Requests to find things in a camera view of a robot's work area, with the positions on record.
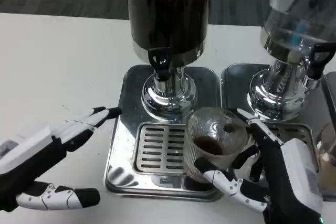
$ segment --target white robotic hand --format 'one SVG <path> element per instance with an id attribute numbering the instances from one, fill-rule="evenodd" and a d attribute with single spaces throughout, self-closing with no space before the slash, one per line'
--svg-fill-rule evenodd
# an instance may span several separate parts
<path id="1" fill-rule="evenodd" d="M 67 152 L 83 146 L 94 129 L 120 114 L 120 108 L 95 108 L 80 120 L 54 131 L 46 127 L 20 144 L 11 140 L 0 143 L 0 210 L 10 212 L 18 206 L 63 210 L 97 205 L 100 195 L 94 188 L 55 187 L 35 179 L 63 160 Z"/>
<path id="2" fill-rule="evenodd" d="M 262 212 L 266 223 L 320 224 L 323 200 L 307 145 L 296 138 L 283 143 L 258 117 L 241 109 L 231 111 L 246 123 L 257 145 L 239 155 L 236 163 L 260 152 L 268 188 L 235 179 L 203 157 L 195 167 L 225 195 Z"/>

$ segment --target glass cup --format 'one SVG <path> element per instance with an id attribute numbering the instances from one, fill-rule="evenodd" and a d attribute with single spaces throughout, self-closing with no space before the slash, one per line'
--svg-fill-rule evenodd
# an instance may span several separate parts
<path id="1" fill-rule="evenodd" d="M 207 158 L 226 170 L 248 142 L 245 123 L 235 114 L 220 108 L 201 108 L 187 121 L 183 148 L 183 166 L 197 182 L 208 183 L 196 169 L 199 157 Z"/>

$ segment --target coffee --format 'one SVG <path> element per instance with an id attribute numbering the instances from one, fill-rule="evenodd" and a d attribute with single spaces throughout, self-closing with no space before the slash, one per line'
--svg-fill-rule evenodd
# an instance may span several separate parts
<path id="1" fill-rule="evenodd" d="M 200 136 L 194 139 L 194 144 L 213 155 L 224 155 L 224 151 L 219 142 L 210 136 Z"/>
<path id="2" fill-rule="evenodd" d="M 206 37 L 209 0 L 128 0 L 132 36 L 142 48 L 187 52 Z"/>

